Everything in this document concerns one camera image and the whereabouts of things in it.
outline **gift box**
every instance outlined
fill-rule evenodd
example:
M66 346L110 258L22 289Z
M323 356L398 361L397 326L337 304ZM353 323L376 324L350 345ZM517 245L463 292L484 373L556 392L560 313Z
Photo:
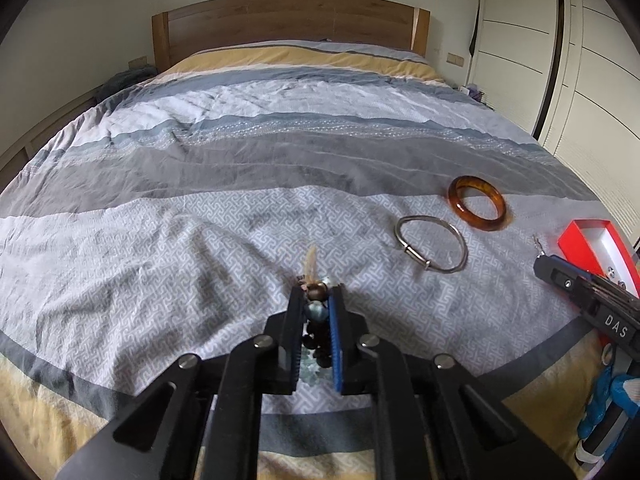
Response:
M639 297L640 276L636 264L609 220L573 220L558 238L558 246L569 263L609 278Z

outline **brown bracelet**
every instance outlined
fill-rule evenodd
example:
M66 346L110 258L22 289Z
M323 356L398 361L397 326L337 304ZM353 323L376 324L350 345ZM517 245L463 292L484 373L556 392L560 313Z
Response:
M498 218L488 219L473 214L466 208L460 196L460 190L464 187L472 187L481 191L491 199L498 211ZM499 229L507 217L507 205L504 203L504 197L494 186L486 180L482 180L476 176L459 176L449 186L449 203L453 211L469 225L482 229L483 231L494 231Z

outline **striped duvet cover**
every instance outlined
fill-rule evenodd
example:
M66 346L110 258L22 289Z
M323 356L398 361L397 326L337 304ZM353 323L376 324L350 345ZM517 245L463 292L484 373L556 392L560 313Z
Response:
M504 229L455 216L444 193L461 174L504 194ZM401 251L393 226L410 214L460 229L462 272ZM299 41L196 54L84 113L0 196L0 420L52 478L177 356L259 333L315 244L373 332L453 354L572 463L600 348L534 277L531 237L557 252L573 218L609 215L414 54ZM456 261L455 241L412 229ZM333 393L305 351L295 395L264 397L260 478L373 478L368 402Z

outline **silver bangle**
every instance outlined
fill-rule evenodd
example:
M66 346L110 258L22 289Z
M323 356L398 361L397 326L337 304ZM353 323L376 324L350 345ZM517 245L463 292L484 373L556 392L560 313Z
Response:
M460 247L462 248L462 259L460 260L460 263L457 264L455 267L451 267L450 269L443 269L442 267L434 264L431 260L428 260L427 258L422 256L414 248L412 248L411 245L409 245L409 242L407 242L402 237L402 233L400 231L402 224L411 222L412 220L422 220L425 222L433 222L434 224L441 225L446 230L451 232L456 237L456 239L458 240L458 243L460 244ZM425 216L425 215L403 216L396 223L396 227L394 227L394 234L396 235L396 238L398 239L398 241L402 244L402 250L405 253L407 253L409 256L411 256L416 262L421 264L424 267L424 270L432 269L432 270L435 270L436 272L442 272L443 274L450 274L452 272L458 272L459 270L462 270L465 268L466 259L469 254L469 249L467 248L465 239L463 238L460 231L458 231L455 227L453 227L453 225L451 225L449 222L445 222L444 220L441 220L440 218L436 218L435 216Z

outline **wall outlet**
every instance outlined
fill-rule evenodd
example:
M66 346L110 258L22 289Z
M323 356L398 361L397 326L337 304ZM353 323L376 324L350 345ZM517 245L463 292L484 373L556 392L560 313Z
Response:
M140 57L137 57L136 59L132 59L131 61L129 61L129 70L142 68L147 64L148 63L146 62L146 56L140 56Z
M447 63L451 63L453 65L457 65L457 66L464 66L465 65L465 58L463 58L462 56L456 56L455 54L452 53L448 53L447 54Z

